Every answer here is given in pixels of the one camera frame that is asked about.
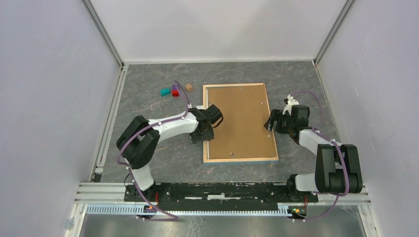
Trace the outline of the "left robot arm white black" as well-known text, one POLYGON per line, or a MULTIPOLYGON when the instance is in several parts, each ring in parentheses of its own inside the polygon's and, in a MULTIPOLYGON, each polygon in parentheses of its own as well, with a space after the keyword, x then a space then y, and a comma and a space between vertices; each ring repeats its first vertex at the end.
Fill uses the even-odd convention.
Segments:
POLYGON ((126 165, 136 182, 136 194, 143 201, 155 196, 155 181, 149 163, 159 142, 180 134, 188 134, 192 144, 214 139, 214 129, 223 122, 216 105, 187 108, 178 115, 162 119, 135 117, 116 141, 117 161, 126 165))

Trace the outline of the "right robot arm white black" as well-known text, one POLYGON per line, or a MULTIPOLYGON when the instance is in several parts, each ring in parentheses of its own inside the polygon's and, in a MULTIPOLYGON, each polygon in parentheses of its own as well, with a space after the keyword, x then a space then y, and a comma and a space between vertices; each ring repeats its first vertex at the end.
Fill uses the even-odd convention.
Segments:
POLYGON ((296 144, 316 156, 313 173, 289 177, 286 197, 299 201, 305 192, 338 197, 360 193, 363 179, 357 147, 326 138, 319 130, 309 126, 309 115, 307 106, 292 105, 287 111, 273 109, 264 124, 267 131, 288 135, 296 144))

